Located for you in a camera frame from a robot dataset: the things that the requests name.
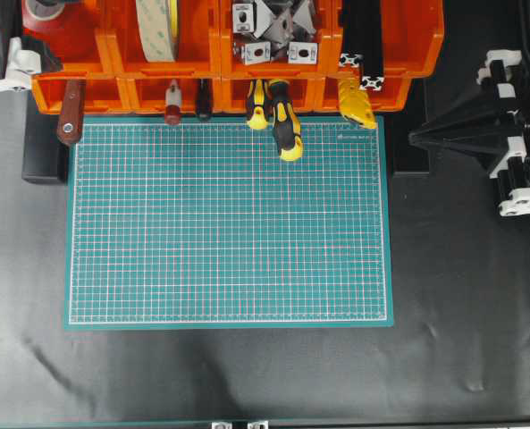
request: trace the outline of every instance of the screwdriver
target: screwdriver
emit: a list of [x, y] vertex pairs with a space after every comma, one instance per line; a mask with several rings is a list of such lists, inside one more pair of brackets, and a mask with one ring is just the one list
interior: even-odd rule
[[250, 82], [247, 95], [247, 124], [253, 130], [264, 130], [268, 126], [271, 99], [266, 82], [257, 79]]
[[211, 93], [211, 80], [200, 79], [195, 100], [195, 115], [201, 122], [211, 120], [213, 115], [213, 94]]
[[181, 123], [181, 89], [175, 79], [165, 91], [164, 119], [167, 125], [179, 125]]
[[302, 157], [304, 145], [300, 136], [300, 121], [294, 114], [289, 97], [289, 82], [269, 80], [268, 88], [273, 99], [273, 135], [279, 156], [283, 161], [297, 161]]

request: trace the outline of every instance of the hanging tool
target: hanging tool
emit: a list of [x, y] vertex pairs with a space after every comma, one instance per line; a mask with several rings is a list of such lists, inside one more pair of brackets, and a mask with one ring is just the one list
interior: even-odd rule
[[268, 126], [271, 99], [264, 80], [250, 82], [247, 95], [247, 124], [253, 130], [264, 130]]
[[181, 89], [177, 80], [172, 80], [165, 91], [165, 123], [179, 125], [181, 123]]
[[374, 130], [376, 121], [367, 91], [359, 87], [357, 78], [338, 80], [338, 101], [342, 116], [364, 128]]
[[213, 93], [211, 92], [210, 79], [201, 79], [198, 81], [195, 115], [201, 122], [211, 120], [213, 115]]
[[273, 99], [273, 135], [279, 156], [283, 161], [297, 161], [302, 157], [304, 145], [300, 136], [300, 121], [294, 114], [287, 80], [269, 80], [268, 88]]
[[86, 81], [68, 80], [56, 129], [58, 138], [66, 146], [74, 145], [82, 138], [85, 100]]

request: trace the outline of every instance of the yellow and black screwdriver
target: yellow and black screwdriver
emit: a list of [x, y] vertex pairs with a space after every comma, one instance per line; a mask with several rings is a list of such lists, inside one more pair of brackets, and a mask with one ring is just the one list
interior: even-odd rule
[[250, 82], [247, 95], [247, 124], [253, 130], [264, 130], [268, 126], [271, 99], [266, 82], [261, 79]]
[[269, 80], [268, 89], [273, 99], [273, 135], [279, 156], [283, 161], [297, 161], [302, 157], [304, 145], [300, 136], [300, 121], [294, 114], [289, 96], [289, 82]]

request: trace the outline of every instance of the grid lines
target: grid lines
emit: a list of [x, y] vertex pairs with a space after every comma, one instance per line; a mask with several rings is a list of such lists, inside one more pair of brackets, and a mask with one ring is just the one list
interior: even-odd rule
[[68, 326], [391, 321], [377, 130], [316, 118], [284, 163], [241, 120], [126, 121], [72, 150]]

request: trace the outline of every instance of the screwdriver handle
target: screwdriver handle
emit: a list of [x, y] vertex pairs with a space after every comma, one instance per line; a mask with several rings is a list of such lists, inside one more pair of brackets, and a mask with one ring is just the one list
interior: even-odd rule
[[167, 125], [179, 125], [181, 123], [181, 89], [177, 80], [173, 79], [169, 88], [165, 91], [165, 115]]
[[302, 157], [304, 145], [300, 136], [300, 121], [294, 114], [287, 80], [269, 80], [268, 88], [273, 99], [273, 135], [276, 148], [283, 161], [296, 161]]
[[200, 79], [198, 81], [195, 115], [201, 122], [210, 121], [213, 116], [213, 93], [211, 92], [211, 80], [209, 79]]
[[264, 130], [268, 126], [271, 99], [266, 82], [257, 79], [250, 82], [247, 94], [247, 124], [252, 130]]
[[85, 100], [86, 81], [68, 80], [56, 129], [58, 139], [66, 146], [74, 145], [82, 138]]

